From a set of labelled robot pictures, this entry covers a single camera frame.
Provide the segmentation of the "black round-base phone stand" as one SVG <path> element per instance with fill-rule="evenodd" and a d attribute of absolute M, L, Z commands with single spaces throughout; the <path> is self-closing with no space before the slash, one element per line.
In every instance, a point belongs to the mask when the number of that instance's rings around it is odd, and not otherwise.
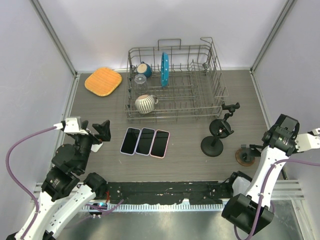
<path fill-rule="evenodd" d="M 213 120 L 209 125 L 209 131 L 213 136 L 218 136 L 221 139 L 227 138 L 233 134 L 234 131 L 231 129 L 228 119 L 234 115 L 234 112 L 240 108 L 240 103 L 221 105 L 223 111 L 228 111 L 223 118 Z"/>

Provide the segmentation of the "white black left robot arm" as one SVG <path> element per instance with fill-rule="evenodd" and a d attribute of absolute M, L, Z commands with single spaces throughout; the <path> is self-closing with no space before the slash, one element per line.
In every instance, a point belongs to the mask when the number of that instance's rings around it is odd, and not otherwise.
<path fill-rule="evenodd" d="M 30 134 L 10 147 L 5 165 L 13 181 L 34 201 L 30 216 L 23 227 L 7 236 L 9 240 L 55 240 L 70 220 L 93 199 L 102 199 L 107 192 L 107 181 L 96 172 L 89 173 L 83 184 L 79 176 L 85 173 L 89 156 L 96 153 L 104 142 L 111 140 L 110 121 L 94 123 L 96 134 L 88 130 L 89 122 L 80 117 L 68 117 L 53 126 Z M 51 130 L 60 130 L 74 139 L 74 144 L 63 144 L 55 152 L 53 167 L 35 197 L 13 174 L 10 168 L 11 152 L 18 144 Z"/>

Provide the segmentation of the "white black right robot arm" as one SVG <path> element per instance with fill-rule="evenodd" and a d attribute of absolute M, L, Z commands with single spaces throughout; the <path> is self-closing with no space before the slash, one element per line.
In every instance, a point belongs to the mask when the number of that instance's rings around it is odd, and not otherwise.
<path fill-rule="evenodd" d="M 273 220 L 272 192 L 283 166 L 296 151 L 299 130 L 298 120 L 281 114 L 262 137 L 260 162 L 253 179 L 237 176 L 226 184 L 231 198 L 221 216 L 233 224 L 236 238 L 240 237 L 238 230 L 242 230 L 250 240 Z"/>

